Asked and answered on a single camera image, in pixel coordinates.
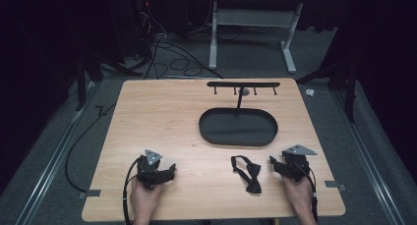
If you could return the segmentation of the grey tape strip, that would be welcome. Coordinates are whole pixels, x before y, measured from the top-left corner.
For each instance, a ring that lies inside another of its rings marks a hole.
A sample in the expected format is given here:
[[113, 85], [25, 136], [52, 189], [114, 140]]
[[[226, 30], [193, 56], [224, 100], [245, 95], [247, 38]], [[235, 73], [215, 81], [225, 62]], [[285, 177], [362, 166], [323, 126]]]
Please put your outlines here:
[[80, 192], [78, 198], [83, 199], [87, 197], [99, 197], [101, 190], [88, 190], [86, 192]]
[[325, 185], [327, 188], [336, 188], [340, 192], [345, 192], [347, 189], [344, 184], [340, 184], [337, 181], [325, 181]]

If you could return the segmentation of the white metal table frame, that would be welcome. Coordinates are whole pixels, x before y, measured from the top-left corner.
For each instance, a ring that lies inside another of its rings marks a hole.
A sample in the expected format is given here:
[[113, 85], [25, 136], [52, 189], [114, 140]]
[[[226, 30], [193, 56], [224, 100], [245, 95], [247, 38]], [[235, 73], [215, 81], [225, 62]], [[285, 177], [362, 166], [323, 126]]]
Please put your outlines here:
[[217, 2], [213, 2], [208, 67], [215, 70], [217, 66], [217, 28], [219, 26], [287, 28], [288, 34], [286, 39], [280, 42], [280, 49], [287, 72], [295, 74], [296, 67], [290, 51], [290, 45], [301, 17], [302, 9], [302, 3], [297, 4], [289, 11], [219, 9]]

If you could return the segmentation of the person's right hand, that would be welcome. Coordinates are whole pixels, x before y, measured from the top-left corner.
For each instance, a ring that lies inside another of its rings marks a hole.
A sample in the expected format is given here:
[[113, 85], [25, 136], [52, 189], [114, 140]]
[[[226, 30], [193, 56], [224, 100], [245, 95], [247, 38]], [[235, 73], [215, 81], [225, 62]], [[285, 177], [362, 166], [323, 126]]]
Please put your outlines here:
[[303, 177], [299, 182], [290, 178], [281, 177], [286, 196], [297, 218], [299, 216], [313, 216], [312, 187], [310, 181]]

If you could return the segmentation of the metal floor rail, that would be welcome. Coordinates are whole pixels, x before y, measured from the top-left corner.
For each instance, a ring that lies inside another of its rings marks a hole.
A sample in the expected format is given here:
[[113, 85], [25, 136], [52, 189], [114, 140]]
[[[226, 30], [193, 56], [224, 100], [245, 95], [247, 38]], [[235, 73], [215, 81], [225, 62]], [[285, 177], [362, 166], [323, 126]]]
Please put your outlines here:
[[51, 157], [49, 158], [48, 164], [43, 170], [38, 182], [36, 183], [33, 191], [30, 194], [30, 198], [26, 202], [22, 212], [20, 213], [15, 225], [30, 225], [36, 215], [38, 208], [40, 207], [55, 175], [62, 164], [65, 155], [69, 151], [69, 142], [72, 139], [75, 130], [77, 129], [83, 114], [90, 102], [95, 95], [99, 84], [90, 82], [87, 88], [87, 97], [84, 103], [82, 103], [72, 116], [71, 121], [66, 127], [60, 141]]
[[338, 91], [332, 91], [330, 94], [347, 125], [350, 135], [354, 139], [359, 158], [389, 224], [405, 225], [404, 219], [392, 198], [392, 194], [360, 136], [358, 129], [345, 113], [342, 95]]

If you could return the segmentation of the person's left hand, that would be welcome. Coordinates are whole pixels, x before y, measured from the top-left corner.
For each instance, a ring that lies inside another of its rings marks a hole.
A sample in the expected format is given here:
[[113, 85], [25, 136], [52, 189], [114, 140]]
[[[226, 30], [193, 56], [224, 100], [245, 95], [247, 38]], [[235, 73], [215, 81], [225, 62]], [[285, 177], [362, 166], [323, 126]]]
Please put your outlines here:
[[131, 205], [135, 213], [135, 220], [149, 220], [158, 206], [160, 196], [164, 186], [156, 185], [152, 191], [143, 187], [138, 180], [132, 182], [132, 190], [130, 195]]

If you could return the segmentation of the black bow tie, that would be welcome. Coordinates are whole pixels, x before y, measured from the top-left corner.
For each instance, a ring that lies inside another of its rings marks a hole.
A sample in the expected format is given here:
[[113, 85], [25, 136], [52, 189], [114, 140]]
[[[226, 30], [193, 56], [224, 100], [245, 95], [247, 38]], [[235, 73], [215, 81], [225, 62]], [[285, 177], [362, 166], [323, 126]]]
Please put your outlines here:
[[[237, 166], [238, 158], [241, 158], [246, 163], [247, 173], [245, 173]], [[244, 155], [232, 156], [230, 160], [233, 171], [236, 172], [247, 183], [246, 192], [250, 194], [260, 194], [262, 192], [262, 187], [258, 180], [258, 176], [261, 171], [261, 166], [259, 164], [253, 163], [248, 157]]]

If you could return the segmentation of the black hook rack with tray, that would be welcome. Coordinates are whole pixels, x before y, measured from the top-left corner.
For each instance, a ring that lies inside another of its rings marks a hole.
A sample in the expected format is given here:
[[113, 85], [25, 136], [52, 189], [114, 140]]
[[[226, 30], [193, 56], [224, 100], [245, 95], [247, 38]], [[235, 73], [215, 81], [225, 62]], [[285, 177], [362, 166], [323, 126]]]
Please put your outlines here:
[[207, 86], [217, 93], [219, 87], [232, 87], [238, 96], [237, 104], [231, 107], [216, 107], [204, 112], [199, 120], [200, 135], [204, 140], [219, 145], [265, 146], [270, 144], [278, 133], [275, 118], [267, 111], [243, 108], [243, 88], [254, 90], [271, 88], [274, 94], [280, 86], [278, 82], [208, 82]]

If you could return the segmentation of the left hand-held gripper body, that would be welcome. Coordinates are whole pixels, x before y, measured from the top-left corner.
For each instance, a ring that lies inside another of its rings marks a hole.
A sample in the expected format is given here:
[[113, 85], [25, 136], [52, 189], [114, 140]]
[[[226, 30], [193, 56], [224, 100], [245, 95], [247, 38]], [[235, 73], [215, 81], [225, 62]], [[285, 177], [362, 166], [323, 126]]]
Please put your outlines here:
[[146, 149], [145, 154], [141, 155], [138, 160], [137, 180], [147, 190], [152, 191], [156, 185], [165, 182], [165, 172], [158, 170], [161, 158], [161, 154]]

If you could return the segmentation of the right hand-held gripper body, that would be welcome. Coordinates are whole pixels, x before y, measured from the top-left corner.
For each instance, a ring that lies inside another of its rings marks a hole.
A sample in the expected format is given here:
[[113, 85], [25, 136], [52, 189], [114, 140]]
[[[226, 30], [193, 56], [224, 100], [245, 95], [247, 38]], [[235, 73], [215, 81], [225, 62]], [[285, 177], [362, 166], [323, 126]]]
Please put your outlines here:
[[282, 151], [284, 159], [283, 175], [299, 182], [303, 177], [310, 174], [310, 164], [307, 160], [308, 155], [318, 153], [306, 146], [296, 144]]

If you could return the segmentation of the black metal stand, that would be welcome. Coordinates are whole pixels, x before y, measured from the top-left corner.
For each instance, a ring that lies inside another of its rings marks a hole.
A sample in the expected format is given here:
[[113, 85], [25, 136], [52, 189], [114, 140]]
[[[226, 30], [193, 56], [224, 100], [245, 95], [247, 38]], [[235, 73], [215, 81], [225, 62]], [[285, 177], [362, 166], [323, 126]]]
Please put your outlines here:
[[102, 64], [108, 65], [111, 68], [123, 74], [139, 77], [141, 73], [129, 70], [121, 64], [110, 61], [96, 52], [81, 51], [76, 60], [77, 71], [77, 88], [78, 88], [78, 107], [77, 111], [81, 111], [87, 104], [87, 86], [86, 75], [95, 83], [100, 83], [103, 80], [103, 73], [100, 66]]
[[297, 84], [305, 84], [313, 79], [329, 78], [328, 89], [345, 89], [344, 111], [350, 122], [354, 122], [353, 105], [355, 100], [356, 67], [348, 61], [337, 61], [328, 66], [296, 80]]

